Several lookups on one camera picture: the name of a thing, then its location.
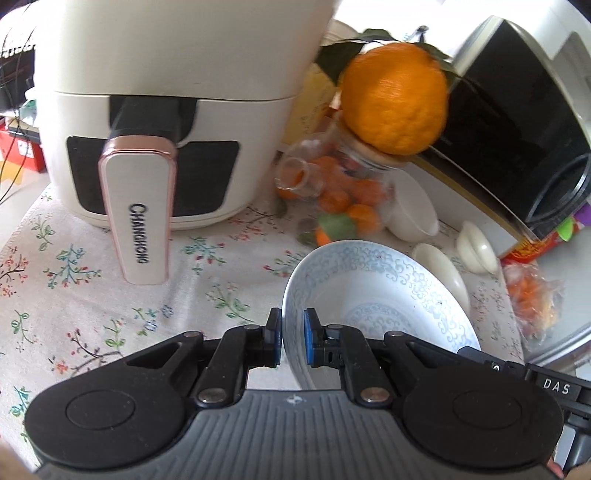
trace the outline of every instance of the orange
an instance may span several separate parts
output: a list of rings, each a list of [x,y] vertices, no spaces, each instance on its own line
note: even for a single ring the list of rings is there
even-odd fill
[[[323,177],[329,174],[331,171],[333,171],[334,168],[339,166],[338,160],[334,157],[329,156],[316,158],[315,160],[310,160],[309,163],[312,163],[312,165],[318,165],[322,170]]]
[[[370,235],[382,229],[378,212],[368,205],[355,203],[347,208],[345,213],[355,222],[357,233],[360,236]]]
[[[318,207],[326,213],[342,213],[349,205],[351,199],[344,190],[328,190],[318,197]]]
[[[296,185],[298,185],[299,182],[301,182],[301,179],[304,178],[304,170],[299,172],[295,177],[296,178],[294,180],[294,184],[291,185],[292,187],[295,187]],[[281,197],[284,200],[295,200],[296,198],[298,198],[298,196],[295,193],[293,193],[291,190],[284,190],[279,187],[276,187],[275,191],[277,192],[277,195],[279,195],[279,197]]]
[[[355,179],[349,177],[339,165],[339,161],[334,157],[320,157],[310,160],[312,165],[318,165],[322,172],[324,180],[324,190],[345,190],[352,188]]]
[[[326,245],[331,242],[329,236],[326,235],[326,233],[324,232],[324,230],[322,230],[322,228],[320,228],[320,227],[316,228],[316,231],[314,233],[315,233],[315,237],[316,237],[316,245],[318,245],[319,247],[322,247],[322,245]]]
[[[377,180],[357,180],[351,191],[355,203],[362,203],[370,207],[378,206],[386,201],[387,195],[384,187]]]
[[[344,190],[350,192],[355,185],[355,179],[349,177],[340,167],[334,168],[324,177],[324,190]]]
[[[431,55],[410,43],[357,55],[345,69],[341,88],[345,124],[384,153],[419,153],[445,126],[445,75]]]

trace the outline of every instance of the oven door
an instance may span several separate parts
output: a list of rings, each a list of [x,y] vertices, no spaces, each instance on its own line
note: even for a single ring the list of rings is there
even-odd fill
[[[591,148],[539,46],[496,21],[450,92],[447,125],[433,147],[541,239],[591,194]]]

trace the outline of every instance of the metal screw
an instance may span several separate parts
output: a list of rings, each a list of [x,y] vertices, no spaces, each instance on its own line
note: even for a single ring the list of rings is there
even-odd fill
[[[207,404],[216,404],[226,400],[228,394],[223,388],[206,388],[201,390],[197,398],[199,401]]]
[[[361,398],[367,403],[382,403],[389,400],[390,393],[382,387],[368,387],[361,391]]]

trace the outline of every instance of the white bowl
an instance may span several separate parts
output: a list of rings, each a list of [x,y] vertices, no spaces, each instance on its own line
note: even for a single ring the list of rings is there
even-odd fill
[[[386,228],[405,242],[422,242],[439,232],[439,220],[429,196],[408,173],[390,173],[394,201]]]
[[[462,307],[462,310],[469,316],[470,297],[468,296],[468,290],[452,261],[437,247],[429,244],[418,244],[413,249],[411,257],[443,283],[443,286],[449,290]]]
[[[401,330],[444,349],[480,349],[460,304],[429,271],[380,244],[343,240],[317,248],[295,268],[282,305],[287,359],[305,390],[340,388],[339,373],[306,362],[304,310],[320,323],[341,323],[382,339]]]
[[[456,240],[457,253],[472,273],[492,273],[499,270],[499,261],[484,233],[472,222],[464,222]]]

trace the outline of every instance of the red container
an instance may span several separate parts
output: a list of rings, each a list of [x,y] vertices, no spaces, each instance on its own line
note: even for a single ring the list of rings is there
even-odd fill
[[[32,171],[45,170],[45,159],[39,144],[31,141],[25,130],[22,134],[9,132],[6,124],[0,125],[0,152],[2,159]]]

